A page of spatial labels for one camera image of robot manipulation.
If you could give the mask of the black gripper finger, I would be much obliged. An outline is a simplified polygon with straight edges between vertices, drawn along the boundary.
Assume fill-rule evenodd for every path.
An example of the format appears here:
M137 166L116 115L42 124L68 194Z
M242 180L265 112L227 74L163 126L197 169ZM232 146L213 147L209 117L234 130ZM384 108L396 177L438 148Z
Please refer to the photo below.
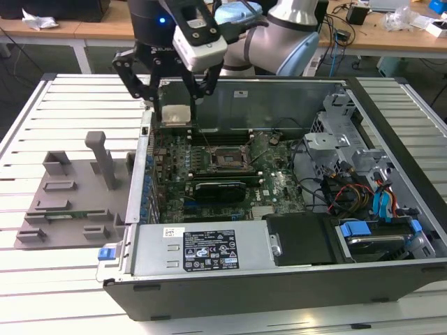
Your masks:
M191 121L193 124L197 122L197 106L202 103L204 97L211 96L217 86L220 72L224 66L224 61L221 61L215 66L211 66L205 71L203 80L196 84L196 93L191 97Z
M133 71L133 63L142 63L150 72L149 84L144 84ZM159 98L161 81L161 60L142 50L118 52L112 61L113 68L133 98L149 101L154 108L156 120L162 120L162 107Z

